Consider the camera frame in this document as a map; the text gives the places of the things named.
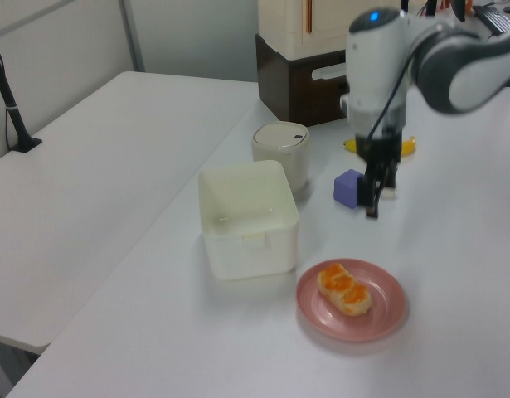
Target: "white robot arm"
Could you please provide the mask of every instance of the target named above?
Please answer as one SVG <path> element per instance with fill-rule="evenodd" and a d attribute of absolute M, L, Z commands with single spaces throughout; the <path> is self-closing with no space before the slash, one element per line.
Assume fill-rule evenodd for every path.
<path fill-rule="evenodd" d="M 357 184 L 358 204 L 376 218 L 381 190 L 396 184 L 410 85 L 441 113 L 477 109 L 510 83 L 510 32 L 482 41 L 440 19 L 375 9 L 350 26 L 347 80 L 350 93 L 342 108 L 367 163 Z"/>

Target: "pastry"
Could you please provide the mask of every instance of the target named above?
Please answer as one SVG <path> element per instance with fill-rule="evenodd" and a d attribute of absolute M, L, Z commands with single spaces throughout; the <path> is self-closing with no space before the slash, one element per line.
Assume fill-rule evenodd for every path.
<path fill-rule="evenodd" d="M 333 263 L 319 272 L 318 287 L 330 303 L 350 317 L 367 313 L 372 305 L 367 286 L 360 284 L 339 263 Z"/>

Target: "pink plate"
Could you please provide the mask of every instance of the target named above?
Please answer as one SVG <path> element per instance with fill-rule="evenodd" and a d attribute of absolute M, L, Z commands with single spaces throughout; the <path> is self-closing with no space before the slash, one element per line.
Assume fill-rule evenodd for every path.
<path fill-rule="evenodd" d="M 319 271 L 340 263 L 372 296 L 367 314 L 348 317 L 319 292 Z M 366 261 L 335 259 L 324 261 L 306 271 L 297 283 L 295 298 L 300 312 L 319 331 L 346 342 L 366 342 L 393 332 L 406 315 L 406 298 L 398 281 L 388 272 Z"/>

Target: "lid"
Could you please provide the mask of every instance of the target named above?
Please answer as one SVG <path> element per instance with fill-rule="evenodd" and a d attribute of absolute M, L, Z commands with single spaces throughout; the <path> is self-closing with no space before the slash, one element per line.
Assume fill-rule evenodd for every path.
<path fill-rule="evenodd" d="M 268 147 L 286 148 L 302 143 L 308 135 L 308 129 L 302 124 L 274 122 L 262 126 L 254 140 Z"/>

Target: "purple block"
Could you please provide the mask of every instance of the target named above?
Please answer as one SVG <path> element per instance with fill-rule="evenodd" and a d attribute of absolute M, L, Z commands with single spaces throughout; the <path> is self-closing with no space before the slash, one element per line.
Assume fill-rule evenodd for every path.
<path fill-rule="evenodd" d="M 363 174 L 347 170 L 334 180 L 334 200 L 351 209 L 357 206 L 357 179 Z"/>

